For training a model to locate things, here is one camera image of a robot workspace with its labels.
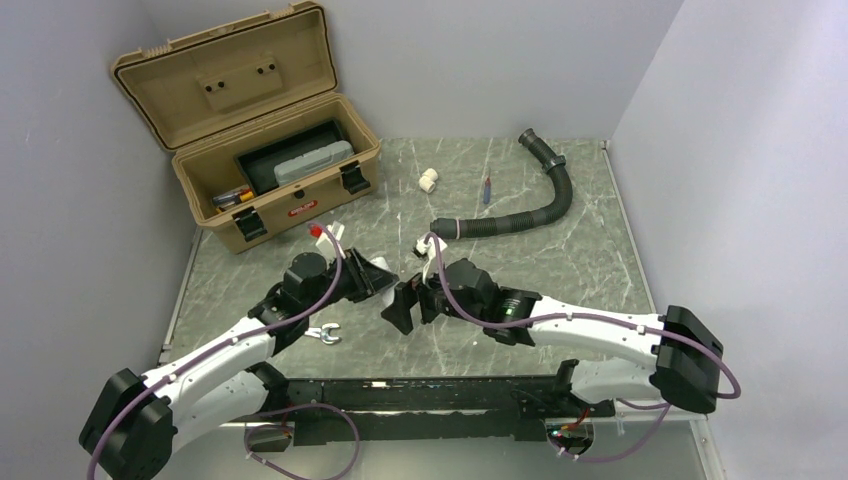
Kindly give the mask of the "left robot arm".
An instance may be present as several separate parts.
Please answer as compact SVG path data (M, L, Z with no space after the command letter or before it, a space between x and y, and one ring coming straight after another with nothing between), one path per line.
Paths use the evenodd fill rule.
M296 256L282 280L214 340L144 374L113 374L80 446L113 479L152 479L172 454L224 423L279 417L292 404L289 381L270 358L306 334L311 313L361 302L397 280L383 259L368 261L355 249L333 261Z

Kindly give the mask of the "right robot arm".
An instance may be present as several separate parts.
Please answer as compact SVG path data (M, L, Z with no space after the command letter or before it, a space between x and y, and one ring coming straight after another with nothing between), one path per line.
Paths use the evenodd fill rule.
M438 316L482 327L496 342L590 350L600 361L560 364L551 401L574 415L607 400L661 399L698 414L721 399L723 345L688 308L663 314L624 314L580 307L534 291L502 287L488 272L462 259L425 278L397 283L381 316L403 334Z

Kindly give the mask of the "white remote control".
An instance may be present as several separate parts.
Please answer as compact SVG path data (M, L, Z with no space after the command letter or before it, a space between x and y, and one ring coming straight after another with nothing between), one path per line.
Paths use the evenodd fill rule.
M371 279L392 279L394 277L394 273L389 269L387 260L381 256L369 260L367 269Z

